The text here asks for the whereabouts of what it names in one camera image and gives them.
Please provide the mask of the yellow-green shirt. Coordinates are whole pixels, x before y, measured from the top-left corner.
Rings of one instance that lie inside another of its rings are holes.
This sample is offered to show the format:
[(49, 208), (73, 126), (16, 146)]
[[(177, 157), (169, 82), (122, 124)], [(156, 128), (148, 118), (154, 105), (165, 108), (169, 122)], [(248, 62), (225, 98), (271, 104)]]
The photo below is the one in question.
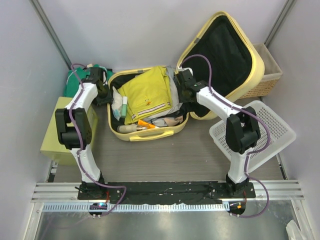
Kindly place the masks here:
[(170, 78), (164, 66), (155, 66), (137, 75), (117, 91), (127, 97), (125, 125), (167, 111), (173, 106)]

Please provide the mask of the yellow hard-shell suitcase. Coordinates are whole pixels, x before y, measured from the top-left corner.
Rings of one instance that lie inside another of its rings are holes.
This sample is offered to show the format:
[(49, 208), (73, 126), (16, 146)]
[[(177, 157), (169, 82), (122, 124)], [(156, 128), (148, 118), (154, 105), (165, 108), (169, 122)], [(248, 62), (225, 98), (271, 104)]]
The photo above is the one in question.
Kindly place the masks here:
[[(201, 28), (194, 40), (180, 56), (176, 71), (191, 68), (197, 81), (211, 83), (220, 95), (234, 102), (255, 88), (265, 73), (265, 64), (236, 20), (225, 11), (215, 13)], [(217, 115), (204, 106), (195, 111), (185, 103), (176, 116), (183, 122), (176, 126), (119, 133), (124, 120), (116, 120), (107, 105), (110, 130), (122, 141), (142, 142), (161, 139), (179, 133), (188, 119), (212, 120)]]

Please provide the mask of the white plastic mesh basket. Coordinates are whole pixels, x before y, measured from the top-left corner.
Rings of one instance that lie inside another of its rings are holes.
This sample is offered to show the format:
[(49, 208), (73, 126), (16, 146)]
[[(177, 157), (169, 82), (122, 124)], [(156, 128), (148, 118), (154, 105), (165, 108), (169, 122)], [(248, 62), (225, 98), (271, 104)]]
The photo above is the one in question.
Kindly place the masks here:
[[(261, 149), (266, 145), (267, 140), (270, 140), (269, 145), (265, 150), (250, 155), (248, 172), (251, 173), (294, 142), (297, 136), (294, 130), (292, 130), (279, 115), (262, 101), (254, 100), (245, 106), (252, 107), (256, 112), (256, 116), (263, 121), (269, 130), (269, 135), (267, 135), (263, 125), (259, 125), (260, 139), (257, 141), (254, 150)], [(214, 124), (209, 129), (209, 134), (217, 147), (230, 161), (232, 151), (226, 143), (226, 124), (224, 121), (221, 120)]]

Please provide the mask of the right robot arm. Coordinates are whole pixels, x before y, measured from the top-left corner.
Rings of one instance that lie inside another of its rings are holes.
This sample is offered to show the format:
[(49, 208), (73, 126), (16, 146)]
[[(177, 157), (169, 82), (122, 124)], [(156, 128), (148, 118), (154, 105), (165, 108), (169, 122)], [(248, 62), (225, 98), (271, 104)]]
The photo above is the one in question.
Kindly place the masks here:
[(246, 155), (261, 137), (256, 112), (233, 104), (217, 93), (205, 81), (197, 81), (190, 68), (183, 68), (174, 77), (179, 101), (194, 112), (203, 106), (225, 123), (225, 142), (231, 150), (230, 168), (226, 175), (226, 193), (233, 198), (243, 196), (249, 184)]

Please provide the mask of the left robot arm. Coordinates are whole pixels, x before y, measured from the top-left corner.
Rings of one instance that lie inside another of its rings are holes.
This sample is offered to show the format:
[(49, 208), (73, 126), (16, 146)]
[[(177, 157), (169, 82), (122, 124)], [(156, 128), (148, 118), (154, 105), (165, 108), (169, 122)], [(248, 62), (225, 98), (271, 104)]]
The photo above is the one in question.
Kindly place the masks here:
[(71, 152), (81, 173), (81, 184), (76, 188), (80, 200), (100, 200), (107, 194), (102, 172), (92, 153), (93, 132), (88, 110), (92, 104), (103, 106), (111, 100), (107, 71), (92, 66), (89, 74), (79, 79), (78, 90), (70, 103), (54, 113), (58, 141)]

